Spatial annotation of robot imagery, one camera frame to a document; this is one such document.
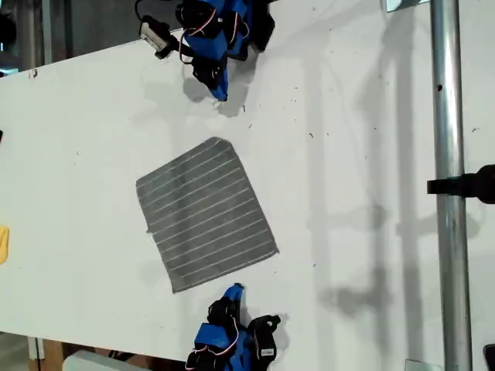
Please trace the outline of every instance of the silver metal pipe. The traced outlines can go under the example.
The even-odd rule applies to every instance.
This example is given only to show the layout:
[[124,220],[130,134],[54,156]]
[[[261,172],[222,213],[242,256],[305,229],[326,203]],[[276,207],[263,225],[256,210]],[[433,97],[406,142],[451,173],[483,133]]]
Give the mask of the silver metal pipe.
[[[464,173],[459,0],[432,0],[437,179]],[[472,371],[466,203],[437,196],[445,371]]]

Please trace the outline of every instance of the floor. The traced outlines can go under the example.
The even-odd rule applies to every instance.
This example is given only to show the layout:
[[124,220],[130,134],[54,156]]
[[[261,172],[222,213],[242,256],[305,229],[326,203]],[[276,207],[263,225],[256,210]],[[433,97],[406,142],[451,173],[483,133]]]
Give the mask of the floor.
[[[178,0],[143,0],[141,16],[150,14],[171,29],[179,28],[175,10]],[[135,0],[71,0],[73,55],[80,56],[139,38],[140,22]]]
[[[142,0],[150,14],[178,29],[181,0]],[[23,71],[139,39],[135,0],[0,0],[17,27],[14,43],[0,46],[0,71]]]
[[28,342],[25,336],[0,333],[0,369],[28,371]]

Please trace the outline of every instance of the gray cloth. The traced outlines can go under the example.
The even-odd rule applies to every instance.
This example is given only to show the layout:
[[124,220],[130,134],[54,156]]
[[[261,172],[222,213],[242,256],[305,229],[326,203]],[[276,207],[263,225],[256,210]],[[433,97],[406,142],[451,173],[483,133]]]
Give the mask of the gray cloth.
[[278,252],[241,160],[224,139],[208,139],[136,188],[173,292]]

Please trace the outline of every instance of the white tabletop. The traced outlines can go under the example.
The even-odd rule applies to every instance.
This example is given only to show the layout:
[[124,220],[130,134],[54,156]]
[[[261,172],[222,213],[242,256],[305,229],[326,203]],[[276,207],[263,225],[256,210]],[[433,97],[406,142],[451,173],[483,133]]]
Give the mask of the white tabletop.
[[[283,0],[217,111],[174,54],[130,43],[0,80],[0,330],[185,359],[234,282],[279,313],[276,370],[442,364],[429,6]],[[466,171],[493,163],[495,3],[461,2]],[[280,254],[172,294],[135,181],[232,142]],[[495,341],[495,208],[469,200],[475,369]]]

